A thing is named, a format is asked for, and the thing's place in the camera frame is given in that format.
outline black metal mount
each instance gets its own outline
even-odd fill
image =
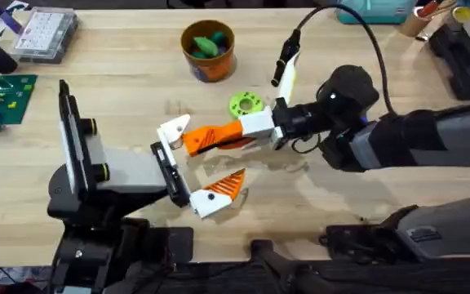
[[[359,265],[418,262],[396,232],[400,219],[416,208],[416,205],[404,207],[379,225],[327,226],[318,241],[337,261],[352,261]]]
[[[308,262],[291,261],[276,253],[270,240],[253,240],[251,259],[268,271],[280,293],[343,293],[334,284],[321,278]]]
[[[65,224],[52,262],[49,294],[66,286],[101,293],[122,281],[137,261],[170,265],[187,263],[192,256],[191,228],[151,228],[147,220],[132,218],[105,229]]]

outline wooden table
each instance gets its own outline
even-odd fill
[[[0,133],[0,265],[46,265],[63,231],[47,215],[47,184],[63,163],[58,129],[58,82],[68,81],[79,109],[96,118],[108,146],[150,152],[155,129],[181,114],[195,127],[231,120],[228,99],[255,91],[270,103],[269,84],[282,43],[306,9],[78,11],[80,28],[61,65],[23,64],[16,74],[38,74],[21,125]],[[180,50],[182,30],[196,20],[218,19],[236,36],[237,70],[212,84],[197,81]],[[375,26],[384,52],[392,103],[399,113],[457,105],[421,42],[391,26]],[[14,38],[7,33],[2,45]],[[364,30],[342,25],[332,12],[303,29],[293,102],[314,100],[319,85],[340,65],[363,66],[380,90],[377,60]],[[370,111],[385,113],[384,103]],[[209,184],[246,167],[238,203],[207,220],[169,199],[134,213],[156,226],[195,229],[195,261],[240,261],[253,238],[271,238],[287,256],[325,259],[317,235],[329,224],[381,221],[399,207],[437,205],[470,197],[470,168],[391,168],[366,173],[335,171],[318,152],[285,149],[213,150],[187,160],[176,152],[190,183]]]

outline orange plastic part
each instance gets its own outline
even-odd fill
[[[236,171],[233,174],[226,176],[224,179],[219,180],[218,182],[211,184],[204,189],[219,194],[228,195],[232,200],[234,200],[237,197],[238,193],[241,191],[245,172],[246,169],[243,168],[240,171]]]
[[[242,125],[239,120],[222,127],[200,127],[183,135],[183,141],[189,156],[197,156],[213,149],[240,148],[253,141],[253,138],[242,136]]]

